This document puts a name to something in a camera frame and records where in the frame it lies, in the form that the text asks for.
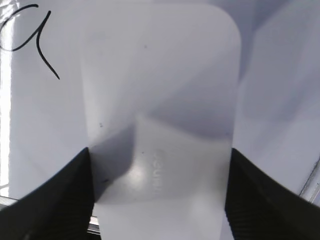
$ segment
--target white surface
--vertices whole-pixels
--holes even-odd
[[[318,1],[289,1],[256,31],[233,146],[294,193],[320,154]]]
[[[237,27],[209,5],[90,7],[81,70],[95,181],[111,181],[96,204],[102,238],[219,239]]]
[[[27,1],[38,3],[39,8],[23,10],[15,17],[12,30],[7,24],[2,31],[6,48],[20,46],[51,10],[40,47],[60,75],[58,80],[40,58],[35,37],[18,51],[0,52],[0,174],[9,180],[9,189],[1,190],[4,196],[20,199],[30,193],[88,145],[74,44],[77,28],[73,24],[77,22],[68,17],[75,2]],[[24,4],[10,6],[1,8],[2,16]]]

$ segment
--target handwritten black mark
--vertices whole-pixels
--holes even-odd
[[[0,34],[1,31],[3,30],[3,28],[5,27],[5,25],[19,12],[28,9],[28,8],[38,8],[39,5],[38,4],[30,4],[30,5],[26,5],[20,9],[18,9],[17,11],[13,12],[2,24],[1,28],[0,28]],[[50,65],[50,63],[47,61],[47,59],[45,58],[44,54],[41,51],[40,48],[40,36],[42,33],[42,30],[44,29],[49,17],[50,17],[51,11],[48,11],[48,13],[46,14],[44,20],[42,21],[42,23],[38,26],[38,28],[31,34],[31,36],[24,42],[22,43],[20,46],[13,48],[13,49],[5,49],[2,46],[2,41],[0,39],[0,48],[2,50],[8,51],[8,52],[15,52],[21,48],[23,48],[28,42],[30,42],[30,40],[36,35],[36,49],[38,50],[38,53],[40,55],[40,57],[42,58],[42,60],[44,61],[44,63],[48,66],[48,68],[53,72],[53,74],[60,79],[59,75],[57,74],[57,72],[54,70],[54,68]]]

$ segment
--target white plastic card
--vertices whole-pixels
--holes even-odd
[[[84,102],[103,239],[219,239],[241,43],[222,10],[96,2]]]

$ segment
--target black ink line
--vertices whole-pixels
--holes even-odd
[[[3,28],[5,27],[5,25],[8,23],[8,21],[10,21],[16,14],[18,14],[19,12],[28,9],[28,8],[38,8],[39,5],[38,4],[30,4],[27,6],[24,6],[20,9],[18,9],[17,11],[13,12],[4,22],[3,25],[0,28],[0,34],[1,31],[3,30]],[[48,11],[48,13],[46,14],[44,20],[41,22],[41,24],[38,26],[38,28],[30,35],[30,37],[24,42],[22,43],[20,46],[13,48],[13,49],[5,49],[4,47],[2,47],[2,42],[0,39],[0,48],[2,50],[8,51],[8,52],[15,52],[21,48],[23,48],[26,44],[28,44],[30,42],[30,40],[36,35],[36,49],[41,57],[41,59],[44,61],[44,63],[47,65],[47,67],[53,72],[53,74],[60,79],[59,75],[57,74],[57,72],[54,70],[54,68],[50,65],[50,63],[47,61],[46,57],[44,56],[44,54],[41,51],[40,48],[40,36],[42,33],[42,30],[44,29],[49,17],[50,17],[51,11]]]

